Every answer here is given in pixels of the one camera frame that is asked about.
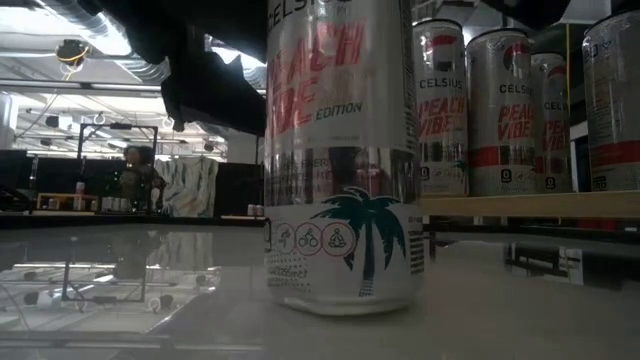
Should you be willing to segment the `black ceiling-hung device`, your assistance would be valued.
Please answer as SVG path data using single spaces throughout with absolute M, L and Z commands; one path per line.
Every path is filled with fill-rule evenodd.
M 65 65 L 80 66 L 90 53 L 91 47 L 80 40 L 64 39 L 54 50 L 57 60 Z

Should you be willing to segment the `white patterned hanging cloth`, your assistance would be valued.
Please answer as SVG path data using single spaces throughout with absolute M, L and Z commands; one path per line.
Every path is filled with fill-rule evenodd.
M 162 214 L 170 217 L 214 216 L 219 163 L 206 157 L 157 161 L 155 168 L 165 181 Z

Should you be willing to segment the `small wooden background shelf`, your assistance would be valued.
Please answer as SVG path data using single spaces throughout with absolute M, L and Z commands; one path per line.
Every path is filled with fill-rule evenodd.
M 99 198 L 93 195 L 39 193 L 36 198 L 37 210 L 96 212 L 98 205 Z

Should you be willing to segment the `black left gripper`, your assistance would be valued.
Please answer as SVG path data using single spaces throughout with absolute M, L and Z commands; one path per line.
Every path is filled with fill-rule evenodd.
M 266 60 L 267 0 L 94 0 L 125 30 L 130 46 L 148 63 L 179 52 L 190 28 L 260 61 Z M 266 100 L 244 78 L 239 59 L 215 52 L 176 53 L 161 83 L 173 130 L 202 122 L 262 136 Z

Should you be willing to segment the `wooden shelf with black frame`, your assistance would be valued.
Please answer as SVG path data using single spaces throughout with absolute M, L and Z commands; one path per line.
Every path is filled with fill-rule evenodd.
M 428 232 L 528 234 L 640 245 L 640 190 L 422 198 Z M 526 225 L 524 219 L 609 220 L 637 229 Z

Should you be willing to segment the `long ceiling light bar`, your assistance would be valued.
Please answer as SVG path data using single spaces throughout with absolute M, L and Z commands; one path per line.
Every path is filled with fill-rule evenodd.
M 160 92 L 159 85 L 90 83 L 52 80 L 0 79 L 0 88 L 20 91 L 79 90 L 79 91 L 120 91 L 120 92 Z

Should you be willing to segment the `silver frame bracket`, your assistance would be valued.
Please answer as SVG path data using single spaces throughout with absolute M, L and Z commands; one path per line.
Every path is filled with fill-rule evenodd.
M 561 247 L 559 249 L 560 269 L 567 273 L 568 282 L 573 285 L 584 285 L 583 252 L 577 248 Z

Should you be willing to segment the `person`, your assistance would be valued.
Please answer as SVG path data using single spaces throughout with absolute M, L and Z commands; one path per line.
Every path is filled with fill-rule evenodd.
M 153 148 L 149 146 L 132 145 L 124 149 L 126 168 L 119 177 L 120 190 L 135 211 L 154 210 L 152 190 L 163 192 L 166 185 L 154 167 L 154 155 Z

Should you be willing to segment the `black metal frame stand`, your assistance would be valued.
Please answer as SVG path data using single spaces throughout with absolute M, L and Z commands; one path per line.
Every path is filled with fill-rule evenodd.
M 101 130 L 103 127 L 108 127 L 111 130 L 126 130 L 126 131 L 130 131 L 133 129 L 138 129 L 142 131 L 144 131 L 145 129 L 151 130 L 153 132 L 153 140 L 152 140 L 150 166 L 152 169 L 155 168 L 159 128 L 157 126 L 135 125 L 135 124 L 123 123 L 123 122 L 114 122 L 110 124 L 81 123 L 79 128 L 78 144 L 77 144 L 77 151 L 76 151 L 76 158 L 78 160 L 83 159 L 83 146 L 85 141 L 93 136 L 93 134 L 85 135 L 84 134 L 85 129 L 92 128 L 94 131 L 98 131 L 98 130 Z

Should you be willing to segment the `silver ventilation duct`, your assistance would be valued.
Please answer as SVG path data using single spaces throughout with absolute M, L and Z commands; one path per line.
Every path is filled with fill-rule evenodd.
M 134 50 L 124 27 L 94 0 L 33 0 L 54 18 L 69 25 L 102 59 L 113 61 L 142 83 L 160 83 L 169 75 L 168 64 L 154 65 L 143 60 Z

